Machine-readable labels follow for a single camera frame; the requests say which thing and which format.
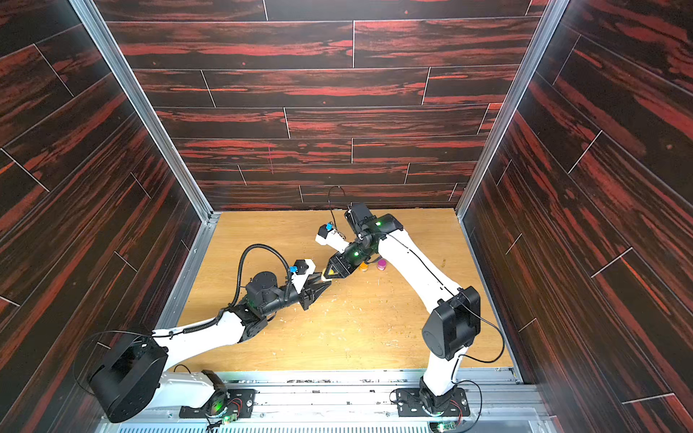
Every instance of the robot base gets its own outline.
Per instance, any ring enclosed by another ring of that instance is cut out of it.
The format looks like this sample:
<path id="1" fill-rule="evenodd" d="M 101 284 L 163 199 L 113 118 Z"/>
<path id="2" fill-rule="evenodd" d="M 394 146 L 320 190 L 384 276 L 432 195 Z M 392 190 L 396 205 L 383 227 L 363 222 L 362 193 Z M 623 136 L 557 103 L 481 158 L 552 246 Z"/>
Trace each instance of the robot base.
<path id="1" fill-rule="evenodd" d="M 419 388 L 398 388 L 393 392 L 397 396 L 397 413 L 399 416 L 434 416 L 424 410 L 423 403 L 419 398 Z M 451 400 L 454 400 L 462 408 L 462 416 L 469 416 L 471 414 L 467 396 L 462 388 L 453 388 Z M 443 413 L 437 416 L 459 416 L 459 412 L 455 406 L 449 404 Z"/>
<path id="2" fill-rule="evenodd" d="M 255 390 L 254 389 L 228 389 L 227 390 L 229 400 L 234 400 L 236 398 L 240 399 L 243 404 L 240 406 L 240 413 L 238 413 L 238 407 L 229 403 L 227 406 L 227 411 L 224 416 L 231 414 L 237 414 L 238 418 L 250 418 L 253 413 L 253 407 L 255 406 Z M 182 406 L 180 408 L 179 418 L 208 418 L 211 420 L 216 420 L 218 418 L 210 418 L 205 414 L 203 408 L 194 408 L 188 406 Z"/>

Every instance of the black cable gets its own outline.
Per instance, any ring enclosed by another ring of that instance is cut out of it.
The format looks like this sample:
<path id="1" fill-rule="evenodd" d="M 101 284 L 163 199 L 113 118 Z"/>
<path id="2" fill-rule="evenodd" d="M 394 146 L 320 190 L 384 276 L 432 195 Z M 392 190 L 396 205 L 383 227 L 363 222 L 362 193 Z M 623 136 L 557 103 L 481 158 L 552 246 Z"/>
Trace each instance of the black cable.
<path id="1" fill-rule="evenodd" d="M 193 373 L 192 371 L 190 371 L 190 369 L 188 368 L 188 366 L 186 366 L 185 364 L 178 364 L 177 366 L 173 367 L 173 373 L 175 373 L 175 370 L 176 370 L 178 367 L 185 367 L 185 369 L 188 371 L 188 373 L 190 373 L 190 374 Z"/>
<path id="2" fill-rule="evenodd" d="M 238 301 L 238 297 L 240 296 L 240 279 L 241 275 L 243 274 L 243 261 L 245 260 L 245 257 L 248 255 L 248 253 L 255 248 L 266 249 L 269 252 L 273 253 L 275 256 L 277 256 L 281 261 L 281 264 L 284 266 L 284 269 L 286 269 L 286 289 L 284 290 L 284 301 L 289 300 L 289 293 L 291 291 L 291 271 L 289 270 L 289 264 L 286 262 L 284 257 L 282 257 L 282 255 L 271 246 L 265 244 L 253 244 L 246 248 L 245 251 L 243 251 L 243 254 L 240 255 L 240 261 L 238 262 L 238 280 L 236 281 L 236 294 L 234 295 L 233 302 L 229 304 L 229 307 L 235 306 L 236 302 Z"/>
<path id="3" fill-rule="evenodd" d="M 423 262 L 423 260 L 421 260 L 421 257 L 419 257 L 419 255 L 416 254 L 416 253 L 414 252 L 414 250 L 412 250 L 412 249 L 409 248 L 408 246 L 404 245 L 399 239 L 395 238 L 392 234 L 390 234 L 390 233 L 384 233 L 384 232 L 383 232 L 383 234 L 384 234 L 384 235 L 388 235 L 388 236 L 389 236 L 390 238 L 392 238 L 392 239 L 395 239 L 397 242 L 399 242 L 400 245 L 402 245 L 404 248 L 408 249 L 409 252 L 411 252 L 412 254 L 414 254 L 414 256 L 416 256 L 416 258 L 419 259 L 419 261 L 421 262 L 421 264 L 423 265 L 423 267 L 426 268 L 426 270 L 429 271 L 429 273 L 430 273 L 431 275 L 433 275 L 433 278 L 435 278 L 435 279 L 438 281 L 438 284 L 440 284 L 442 287 L 445 287 L 445 289 L 448 291 L 448 293 L 453 294 L 453 293 L 452 293 L 452 292 L 451 292 L 451 291 L 450 291 L 450 290 L 438 279 L 438 277 L 436 276 L 436 274 L 434 274 L 433 271 L 431 271 L 431 270 L 428 268 L 428 266 L 426 266 L 426 264 Z M 461 290 L 460 290 L 459 292 L 462 293 L 462 294 L 464 295 L 464 297 L 467 299 L 467 302 L 469 302 L 469 305 L 471 305 L 472 302 L 469 300 L 469 298 L 467 297 L 467 295 L 464 294 L 464 292 L 462 292 Z M 498 331 L 498 334 L 500 335 L 500 341 L 501 341 L 501 343 L 502 343 L 502 347 L 500 348 L 500 353 L 498 354 L 498 356 L 495 357 L 494 359 L 490 360 L 490 361 L 480 360 L 480 359 L 477 359 L 477 358 L 475 358 L 475 357 L 473 357 L 473 356 L 469 356 L 469 355 L 467 355 L 467 354 L 465 354 L 465 355 L 460 355 L 460 357 L 464 356 L 464 357 L 469 358 L 470 360 L 475 360 L 475 361 L 477 361 L 477 362 L 482 362 L 482 363 L 484 363 L 484 364 L 493 364 L 494 362 L 498 361 L 498 360 L 500 359 L 500 357 L 503 356 L 503 353 L 505 352 L 505 339 L 503 338 L 503 333 L 500 332 L 500 329 L 499 329 L 496 325 L 492 324 L 490 321 L 484 319 L 483 317 L 481 317 L 481 316 L 479 316 L 478 314 L 476 314 L 475 312 L 473 312 L 468 306 L 466 306 L 466 305 L 464 305 L 464 304 L 462 304 L 462 306 L 465 307 L 465 308 L 467 309 L 467 311 L 469 311 L 471 314 L 475 315 L 479 320 L 482 320 L 482 321 L 486 322 L 487 324 L 489 324 L 489 325 L 491 325 L 492 327 L 494 327 L 496 331 Z M 455 367 L 455 370 L 453 371 L 453 377 L 455 376 L 455 373 L 456 373 L 456 372 L 457 372 L 457 367 Z"/>
<path id="4" fill-rule="evenodd" d="M 479 384 L 474 382 L 473 380 L 469 380 L 469 379 L 460 380 L 458 382 L 458 384 L 463 383 L 463 382 L 473 383 L 479 389 L 479 412 L 477 413 L 477 418 L 474 420 L 474 423 L 472 423 L 472 425 L 470 425 L 469 428 L 464 429 L 461 432 L 456 432 L 456 433 L 465 433 L 465 432 L 468 432 L 469 430 L 472 430 L 474 428 L 474 426 L 476 425 L 476 423 L 479 422 L 479 417 L 481 417 L 481 409 L 484 407 L 484 396 L 481 392 L 481 387 L 479 386 Z"/>
<path id="5" fill-rule="evenodd" d="M 342 194 L 345 197 L 347 196 L 347 194 L 344 192 L 344 188 L 342 188 L 341 186 L 331 186 L 330 189 L 327 190 L 327 206 L 330 209 L 330 215 L 332 215 L 332 224 L 334 224 L 335 230 L 337 230 L 337 233 L 339 233 L 340 231 L 337 229 L 337 219 L 335 218 L 334 212 L 332 212 L 332 203 L 330 202 L 330 193 L 332 192 L 332 188 L 339 188 L 340 190 L 342 190 Z"/>
<path id="6" fill-rule="evenodd" d="M 98 335 L 104 335 L 104 334 L 109 334 L 109 333 L 120 333 L 120 334 L 137 335 L 137 336 L 139 336 L 139 337 L 145 337 L 145 338 L 159 338 L 159 337 L 153 337 L 152 335 L 144 335 L 144 334 L 140 334 L 140 333 L 133 333 L 133 332 L 130 332 L 130 331 L 128 331 L 128 330 L 104 330 L 104 331 L 101 331 L 101 332 L 99 332 L 99 333 L 93 333 L 93 334 L 91 334 L 90 336 L 88 336 L 87 338 L 83 339 L 82 342 L 80 343 L 80 345 L 77 347 L 77 351 L 76 351 L 76 353 L 75 353 L 75 359 L 72 361 L 72 367 L 71 367 L 71 369 L 72 369 L 72 378 L 75 380 L 75 383 L 77 384 L 77 386 L 80 387 L 80 388 L 82 389 L 82 391 L 86 392 L 86 393 L 89 394 L 90 396 L 93 396 L 94 393 L 92 393 L 92 392 L 90 392 L 88 389 L 84 388 L 84 387 L 82 386 L 82 384 L 80 383 L 79 379 L 77 379 L 77 374 L 75 373 L 75 363 L 76 363 L 77 359 L 79 358 L 79 354 L 80 354 L 80 352 L 82 351 L 82 348 L 84 347 L 84 345 L 85 345 L 87 342 L 89 342 L 91 339 L 93 339 L 94 337 L 96 337 L 96 336 L 98 336 Z"/>

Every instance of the wooden table surface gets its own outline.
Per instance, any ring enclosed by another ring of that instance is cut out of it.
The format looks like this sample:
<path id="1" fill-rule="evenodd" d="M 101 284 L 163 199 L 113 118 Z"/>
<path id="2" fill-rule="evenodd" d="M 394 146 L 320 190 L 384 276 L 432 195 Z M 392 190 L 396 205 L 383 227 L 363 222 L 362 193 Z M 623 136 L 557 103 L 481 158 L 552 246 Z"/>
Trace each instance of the wooden table surface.
<path id="1" fill-rule="evenodd" d="M 481 294 L 482 317 L 496 324 L 462 229 L 452 209 L 377 210 L 392 213 L 419 249 L 463 288 Z M 335 211 L 337 226 L 353 240 L 344 219 Z M 238 260 L 250 244 L 274 247 L 293 264 L 311 258 L 322 271 L 335 252 L 315 242 L 318 228 L 331 220 L 328 211 L 226 212 L 204 258 L 200 273 L 183 310 L 179 325 L 216 316 L 234 297 Z M 280 281 L 283 267 L 268 251 L 254 249 L 245 259 L 243 285 L 256 273 L 274 272 Z M 184 361 L 192 371 L 277 371 L 417 369 L 428 364 L 429 350 L 421 328 L 428 313 L 407 281 L 392 266 L 379 271 L 373 264 L 332 286 L 303 311 L 295 304 L 255 338 L 208 351 Z M 501 347 L 498 332 L 482 323 L 468 354 L 483 360 L 496 357 Z M 512 366 L 506 352 L 494 364 L 465 359 L 462 367 Z"/>

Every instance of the dark wood wall panel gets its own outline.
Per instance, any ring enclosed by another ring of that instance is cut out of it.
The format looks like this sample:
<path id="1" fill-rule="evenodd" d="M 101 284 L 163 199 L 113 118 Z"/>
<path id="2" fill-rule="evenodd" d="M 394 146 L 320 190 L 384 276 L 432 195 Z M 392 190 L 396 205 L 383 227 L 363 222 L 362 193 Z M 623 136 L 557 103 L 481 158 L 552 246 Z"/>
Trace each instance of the dark wood wall panel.
<path id="1" fill-rule="evenodd" d="M 214 107 L 202 71 L 135 69 L 133 72 L 154 106 Z"/>
<path id="2" fill-rule="evenodd" d="M 204 72 L 217 107 L 421 105 L 427 75 L 427 68 Z"/>
<path id="3" fill-rule="evenodd" d="M 354 163 L 476 161 L 486 135 L 354 139 Z"/>
<path id="4" fill-rule="evenodd" d="M 271 184 L 417 183 L 425 194 L 363 199 L 455 206 L 543 13 L 534 3 L 97 0 L 217 210 L 325 209 L 295 189 L 243 191 Z"/>
<path id="5" fill-rule="evenodd" d="M 655 175 L 693 200 L 691 94 L 585 37 L 577 41 L 556 88 Z"/>
<path id="6" fill-rule="evenodd" d="M 464 216 L 566 433 L 693 428 L 692 16 L 571 1 Z"/>
<path id="7" fill-rule="evenodd" d="M 357 21 L 360 68 L 518 64 L 537 18 Z"/>
<path id="8" fill-rule="evenodd" d="M 53 189 L 132 112 L 127 96 L 109 74 L 5 146 L 5 151 Z"/>
<path id="9" fill-rule="evenodd" d="M 693 91 L 689 4 L 585 0 L 572 2 L 565 15 L 582 35 Z"/>
<path id="10" fill-rule="evenodd" d="M 173 143 L 186 164 L 269 164 L 270 161 L 273 164 L 351 162 L 351 140 L 349 139 L 174 139 Z"/>
<path id="11" fill-rule="evenodd" d="M 518 111 L 566 172 L 572 170 L 600 129 L 539 74 L 529 82 Z"/>
<path id="12" fill-rule="evenodd" d="M 625 408 L 640 421 L 644 432 L 693 432 L 693 418 L 676 396 L 639 401 Z"/>
<path id="13" fill-rule="evenodd" d="M 265 21 L 263 0 L 96 0 L 106 21 Z"/>
<path id="14" fill-rule="evenodd" d="M 1 58 L 0 147 L 34 126 L 37 118 L 42 119 L 67 103 L 70 97 L 70 91 L 36 45 Z"/>
<path id="15" fill-rule="evenodd" d="M 501 103 L 518 65 L 431 68 L 423 104 Z"/>
<path id="16" fill-rule="evenodd" d="M 157 108 L 168 135 L 196 139 L 287 139 L 277 108 Z"/>
<path id="17" fill-rule="evenodd" d="M 286 110 L 291 136 L 397 137 L 476 134 L 485 105 Z"/>
<path id="18" fill-rule="evenodd" d="M 693 310 L 693 206 L 604 135 L 570 175 Z"/>
<path id="19" fill-rule="evenodd" d="M 0 16 L 0 57 L 80 23 L 67 0 L 5 0 Z"/>
<path id="20" fill-rule="evenodd" d="M 48 191 L 0 152 L 0 238 L 36 206 Z"/>
<path id="21" fill-rule="evenodd" d="M 68 1 L 0 15 L 0 431 L 88 432 L 79 345 L 157 320 L 200 221 Z"/>
<path id="22" fill-rule="evenodd" d="M 73 95 L 110 72 L 83 25 L 41 41 L 36 47 Z"/>
<path id="23" fill-rule="evenodd" d="M 111 22 L 130 66 L 142 69 L 350 68 L 349 22 Z"/>
<path id="24" fill-rule="evenodd" d="M 336 19 L 427 19 L 515 17 L 525 14 L 527 0 L 336 0 L 329 2 L 265 0 L 267 16 L 275 21 Z"/>

